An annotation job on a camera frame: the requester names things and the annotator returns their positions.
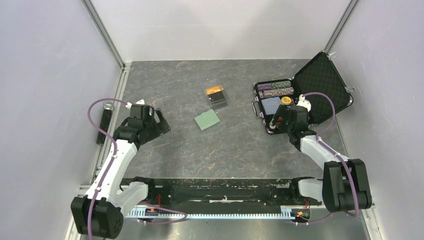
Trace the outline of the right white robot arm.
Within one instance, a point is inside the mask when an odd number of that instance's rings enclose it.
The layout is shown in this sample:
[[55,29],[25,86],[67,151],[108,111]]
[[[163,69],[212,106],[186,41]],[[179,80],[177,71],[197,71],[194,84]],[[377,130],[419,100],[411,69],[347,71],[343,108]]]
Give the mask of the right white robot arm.
[[269,128],[286,133],[289,142],[310,157],[322,170],[322,179],[297,177],[291,181],[289,199],[302,204],[308,198],[322,202],[331,213],[369,209],[372,195],[365,163],[350,159],[326,144],[309,129],[309,111],[304,106],[280,105]]

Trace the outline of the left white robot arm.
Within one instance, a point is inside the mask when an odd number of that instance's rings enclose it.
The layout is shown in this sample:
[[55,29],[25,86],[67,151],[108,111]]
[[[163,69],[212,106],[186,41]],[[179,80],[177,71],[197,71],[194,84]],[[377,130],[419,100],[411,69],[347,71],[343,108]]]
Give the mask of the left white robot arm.
[[116,239],[130,210],[141,201],[151,204],[156,200],[157,190],[149,178],[137,178],[125,190],[120,185],[140,147],[170,130],[160,108],[131,106],[129,116],[113,132],[110,151],[94,183],[71,202],[79,234]]

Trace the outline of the green leather card holder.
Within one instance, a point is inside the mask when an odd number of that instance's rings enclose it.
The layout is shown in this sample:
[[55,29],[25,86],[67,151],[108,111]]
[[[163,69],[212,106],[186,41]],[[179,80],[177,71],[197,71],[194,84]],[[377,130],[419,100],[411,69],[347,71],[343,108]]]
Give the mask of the green leather card holder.
[[201,131],[204,131],[220,122],[218,115],[213,109],[205,111],[194,118]]

